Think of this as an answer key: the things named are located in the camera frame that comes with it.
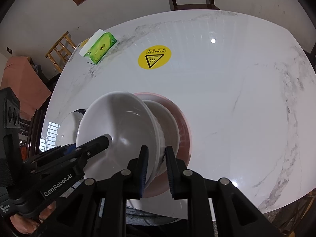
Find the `white marble tabletop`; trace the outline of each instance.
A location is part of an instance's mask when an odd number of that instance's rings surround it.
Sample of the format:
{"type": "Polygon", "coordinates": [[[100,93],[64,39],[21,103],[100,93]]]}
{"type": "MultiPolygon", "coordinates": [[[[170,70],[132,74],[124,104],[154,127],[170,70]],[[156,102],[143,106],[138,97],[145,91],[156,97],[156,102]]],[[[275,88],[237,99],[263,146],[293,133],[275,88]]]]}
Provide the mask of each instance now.
{"type": "MultiPolygon", "coordinates": [[[[316,187],[316,76],[288,30],[244,14],[188,10],[107,31],[118,42],[98,65],[77,49],[65,66],[42,141],[49,122],[60,124],[105,93],[153,92],[172,100],[189,122],[188,168],[208,179],[229,178],[261,212],[316,187]],[[141,68],[140,53],[154,45],[169,47],[171,59],[157,69],[141,68]]],[[[186,200],[174,201],[168,191],[129,205],[187,217],[186,200]]]]}

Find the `wall outlet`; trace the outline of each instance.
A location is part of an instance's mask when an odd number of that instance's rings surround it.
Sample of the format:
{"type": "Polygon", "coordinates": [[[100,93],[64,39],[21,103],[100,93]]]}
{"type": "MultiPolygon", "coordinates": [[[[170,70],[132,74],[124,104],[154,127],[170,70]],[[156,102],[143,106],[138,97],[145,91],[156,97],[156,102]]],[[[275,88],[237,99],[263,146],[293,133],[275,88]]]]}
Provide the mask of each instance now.
{"type": "Polygon", "coordinates": [[[7,47],[7,52],[12,54],[12,50],[9,47],[7,47]]]}

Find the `yellow warning sticker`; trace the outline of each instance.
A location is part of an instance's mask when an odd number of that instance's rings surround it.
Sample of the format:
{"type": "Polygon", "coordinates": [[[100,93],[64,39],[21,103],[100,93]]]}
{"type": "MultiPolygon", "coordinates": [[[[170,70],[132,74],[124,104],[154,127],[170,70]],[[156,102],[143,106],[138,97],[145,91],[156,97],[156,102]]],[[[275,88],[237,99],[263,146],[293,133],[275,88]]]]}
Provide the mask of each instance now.
{"type": "Polygon", "coordinates": [[[163,45],[155,45],[144,50],[138,64],[143,69],[157,69],[165,65],[171,58],[171,50],[163,45]]]}

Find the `tissue box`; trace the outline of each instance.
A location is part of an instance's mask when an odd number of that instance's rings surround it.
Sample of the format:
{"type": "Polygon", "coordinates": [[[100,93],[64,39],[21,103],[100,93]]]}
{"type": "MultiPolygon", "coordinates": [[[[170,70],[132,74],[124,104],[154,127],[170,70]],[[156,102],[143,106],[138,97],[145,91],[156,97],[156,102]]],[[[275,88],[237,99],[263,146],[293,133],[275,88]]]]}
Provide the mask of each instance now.
{"type": "Polygon", "coordinates": [[[110,32],[99,29],[82,47],[79,54],[97,64],[115,43],[116,39],[110,32]]]}

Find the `finger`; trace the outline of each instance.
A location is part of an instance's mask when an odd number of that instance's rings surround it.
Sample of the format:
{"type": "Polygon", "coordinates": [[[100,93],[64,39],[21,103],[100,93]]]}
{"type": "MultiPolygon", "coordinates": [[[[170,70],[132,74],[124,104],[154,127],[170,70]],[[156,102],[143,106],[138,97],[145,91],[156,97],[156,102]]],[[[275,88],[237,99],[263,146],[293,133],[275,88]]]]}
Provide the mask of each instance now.
{"type": "Polygon", "coordinates": [[[40,213],[40,217],[39,219],[46,220],[55,210],[56,208],[56,202],[53,202],[52,204],[50,204],[46,209],[44,209],[41,213],[40,213]]]}
{"type": "Polygon", "coordinates": [[[48,205],[48,208],[50,210],[55,210],[55,208],[56,208],[56,201],[54,201],[52,204],[48,205]]]}
{"type": "Polygon", "coordinates": [[[23,234],[33,233],[40,224],[29,218],[24,218],[21,215],[15,214],[10,217],[12,225],[23,234]]]}

